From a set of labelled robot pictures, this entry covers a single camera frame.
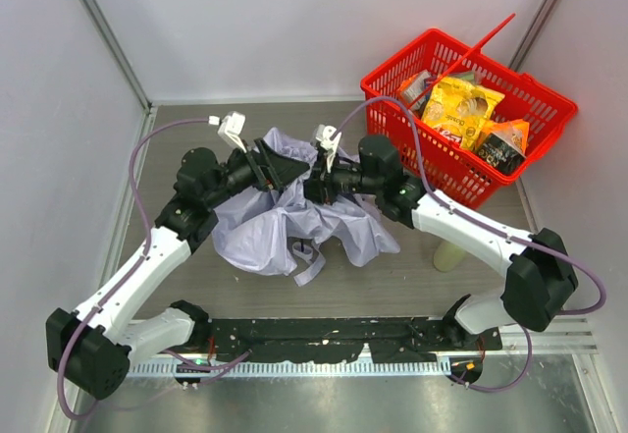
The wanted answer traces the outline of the lavender folding umbrella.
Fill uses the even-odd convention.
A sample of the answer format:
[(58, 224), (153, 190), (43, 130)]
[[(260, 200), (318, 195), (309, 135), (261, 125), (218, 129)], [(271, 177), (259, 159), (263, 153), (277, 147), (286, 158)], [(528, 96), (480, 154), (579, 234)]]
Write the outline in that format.
[(212, 232), (217, 253), (232, 266), (262, 276), (291, 276), (298, 286), (326, 263), (320, 244), (340, 241), (349, 262), (362, 267), (400, 246), (376, 208), (361, 196), (340, 196), (331, 205), (305, 199), (299, 177), (284, 191), (247, 189), (216, 209)]

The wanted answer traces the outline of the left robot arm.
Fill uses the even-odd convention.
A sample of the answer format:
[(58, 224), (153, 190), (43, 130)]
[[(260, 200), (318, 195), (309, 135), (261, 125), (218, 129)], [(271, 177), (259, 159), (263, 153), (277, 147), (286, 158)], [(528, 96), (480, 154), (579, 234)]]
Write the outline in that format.
[(131, 321), (210, 236), (218, 224), (218, 206), (250, 188), (282, 190), (308, 169), (308, 163), (279, 154), (261, 138), (252, 150), (233, 150), (224, 163), (208, 148), (186, 153), (173, 198), (132, 257), (73, 311), (58, 308), (48, 317), (48, 363), (57, 374), (57, 388), (70, 381), (104, 400), (133, 367), (153, 355), (201, 343), (210, 329), (209, 316), (183, 300), (137, 325)]

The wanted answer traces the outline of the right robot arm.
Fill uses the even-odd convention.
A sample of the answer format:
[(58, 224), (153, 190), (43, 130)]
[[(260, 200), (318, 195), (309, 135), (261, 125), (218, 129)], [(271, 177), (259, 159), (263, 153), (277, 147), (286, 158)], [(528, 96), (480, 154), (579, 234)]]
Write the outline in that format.
[(578, 287), (558, 233), (543, 228), (532, 234), (502, 225), (425, 187), (403, 169), (399, 152), (384, 135), (360, 140), (357, 163), (340, 159), (339, 141), (332, 127), (316, 132), (317, 158), (303, 184), (308, 200), (332, 204), (343, 195), (370, 194), (388, 219), (460, 247), (502, 277), (502, 290), (464, 296), (447, 311), (443, 331), (453, 346), (468, 346), (499, 326), (548, 328)]

